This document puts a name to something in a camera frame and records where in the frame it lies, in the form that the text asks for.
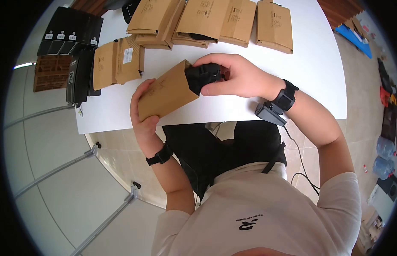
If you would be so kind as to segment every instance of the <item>barcode label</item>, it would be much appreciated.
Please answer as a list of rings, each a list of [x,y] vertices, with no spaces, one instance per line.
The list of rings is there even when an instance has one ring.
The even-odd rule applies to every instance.
[[[132,61],[133,56],[133,48],[124,50],[123,64],[129,63]]]

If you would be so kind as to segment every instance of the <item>brown cardboard packaging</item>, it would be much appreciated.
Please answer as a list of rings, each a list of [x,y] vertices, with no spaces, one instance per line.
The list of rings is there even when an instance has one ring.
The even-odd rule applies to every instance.
[[[230,0],[189,0],[176,29],[180,37],[191,38],[189,33],[210,37],[218,43],[224,16]]]
[[[135,35],[120,38],[95,50],[95,90],[141,78],[139,71],[144,71],[144,47],[136,44],[135,39]]]
[[[192,38],[180,37],[174,32],[173,37],[171,38],[171,42],[175,45],[188,45],[188,46],[196,46],[201,48],[208,48],[208,41],[203,40],[194,40]]]
[[[127,27],[127,33],[157,35],[164,32],[178,2],[179,0],[141,0]]]
[[[159,31],[157,35],[151,34],[138,34],[136,43],[144,46],[145,48],[153,49],[172,49],[173,43],[171,37],[176,29],[178,20],[185,6],[185,0],[179,0],[164,31]]]
[[[369,36],[366,33],[366,31],[362,28],[361,23],[359,20],[354,16],[347,20],[345,23],[345,26],[347,26],[350,30],[355,31],[357,34],[363,36],[369,41]]]
[[[250,0],[231,0],[219,41],[247,48],[256,8],[257,4]]]
[[[255,44],[292,54],[291,14],[288,8],[258,1]]]
[[[189,89],[184,74],[184,70],[189,67],[191,64],[187,60],[183,60],[150,85],[139,100],[140,121],[144,121],[151,115],[158,115],[159,118],[162,118],[198,99],[197,94]]]

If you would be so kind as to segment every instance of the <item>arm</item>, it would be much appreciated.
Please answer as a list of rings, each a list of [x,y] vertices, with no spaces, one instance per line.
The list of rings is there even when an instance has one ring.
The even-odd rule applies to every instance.
[[[141,83],[130,102],[130,118],[134,134],[146,158],[154,157],[164,146],[163,141],[156,134],[159,117],[156,115],[150,116],[143,122],[140,122],[139,119],[139,98],[154,81],[155,79],[148,79]],[[151,167],[161,187],[166,192],[166,211],[180,210],[191,215],[195,211],[193,189],[180,164],[171,156],[165,163],[156,163]]]
[[[237,54],[208,54],[193,66],[211,62],[223,66],[227,81],[204,86],[202,95],[263,97],[272,101],[285,88],[282,79],[264,72]],[[331,113],[302,91],[295,92],[295,99],[286,114],[318,148],[321,186],[340,173],[354,172],[344,135]]]

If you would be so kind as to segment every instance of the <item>white table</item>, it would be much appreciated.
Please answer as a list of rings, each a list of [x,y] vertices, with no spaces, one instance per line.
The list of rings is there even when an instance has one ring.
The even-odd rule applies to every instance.
[[[171,51],[146,49],[142,79],[106,87],[100,96],[88,97],[87,102],[82,104],[83,115],[76,112],[79,134],[132,128],[130,99],[142,81],[158,78],[183,59],[193,63],[212,52],[238,53],[268,73],[292,82],[324,105],[336,119],[346,119],[346,88],[341,57],[318,2],[274,2],[291,11],[294,54],[255,45],[255,23],[247,49],[226,43],[210,44],[208,49],[185,45],[174,45]],[[108,11],[102,17],[99,46],[127,36],[127,24],[120,9]],[[234,95],[201,95],[199,99],[160,119],[158,125],[257,120],[254,115],[257,102],[262,100]]]

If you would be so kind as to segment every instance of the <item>white t-shirt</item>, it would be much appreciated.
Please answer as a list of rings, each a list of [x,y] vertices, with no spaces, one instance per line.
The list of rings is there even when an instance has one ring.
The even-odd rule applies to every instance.
[[[251,163],[219,175],[192,214],[159,216],[152,255],[221,255],[255,247],[292,255],[350,255],[358,237],[361,201],[355,173],[331,178],[317,205],[280,174],[276,163]]]

